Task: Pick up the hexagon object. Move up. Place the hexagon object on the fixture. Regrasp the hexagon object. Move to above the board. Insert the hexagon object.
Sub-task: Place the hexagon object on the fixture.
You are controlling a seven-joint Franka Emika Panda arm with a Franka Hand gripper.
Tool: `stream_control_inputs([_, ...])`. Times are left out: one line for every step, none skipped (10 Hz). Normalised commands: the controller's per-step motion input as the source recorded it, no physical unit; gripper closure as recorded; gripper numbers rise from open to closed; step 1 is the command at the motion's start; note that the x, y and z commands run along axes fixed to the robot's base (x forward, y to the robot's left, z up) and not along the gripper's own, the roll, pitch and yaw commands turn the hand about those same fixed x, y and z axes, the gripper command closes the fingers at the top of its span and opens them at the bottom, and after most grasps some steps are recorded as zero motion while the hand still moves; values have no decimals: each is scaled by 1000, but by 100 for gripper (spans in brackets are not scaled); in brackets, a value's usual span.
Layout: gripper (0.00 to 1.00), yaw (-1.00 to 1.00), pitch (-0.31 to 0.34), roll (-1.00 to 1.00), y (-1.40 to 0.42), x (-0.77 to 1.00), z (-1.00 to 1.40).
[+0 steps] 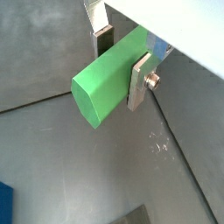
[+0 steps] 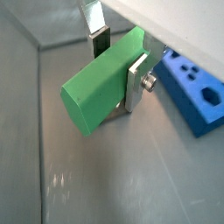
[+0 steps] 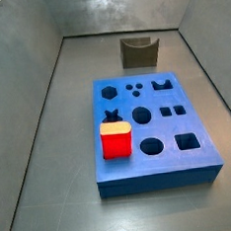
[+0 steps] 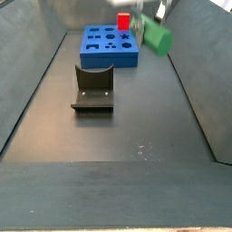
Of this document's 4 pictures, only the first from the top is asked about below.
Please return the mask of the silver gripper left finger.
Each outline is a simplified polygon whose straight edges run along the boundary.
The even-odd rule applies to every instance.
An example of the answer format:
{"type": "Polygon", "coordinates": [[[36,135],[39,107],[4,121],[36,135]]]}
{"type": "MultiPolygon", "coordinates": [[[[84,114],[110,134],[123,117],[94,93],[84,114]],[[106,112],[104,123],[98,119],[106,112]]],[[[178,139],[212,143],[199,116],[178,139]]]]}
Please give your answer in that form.
{"type": "Polygon", "coordinates": [[[98,58],[114,44],[114,27],[109,23],[103,0],[84,0],[84,6],[92,26],[94,57],[98,58]]]}

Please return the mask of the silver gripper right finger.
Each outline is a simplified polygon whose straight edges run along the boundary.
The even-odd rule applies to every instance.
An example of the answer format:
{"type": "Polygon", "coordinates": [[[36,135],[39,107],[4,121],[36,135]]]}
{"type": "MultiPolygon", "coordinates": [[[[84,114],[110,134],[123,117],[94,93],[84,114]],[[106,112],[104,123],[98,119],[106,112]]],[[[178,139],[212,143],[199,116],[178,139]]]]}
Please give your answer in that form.
{"type": "Polygon", "coordinates": [[[147,89],[155,90],[159,83],[160,77],[157,75],[157,67],[172,52],[174,47],[161,38],[147,33],[146,38],[147,51],[135,62],[131,69],[128,108],[134,111],[144,100],[147,89]]]}

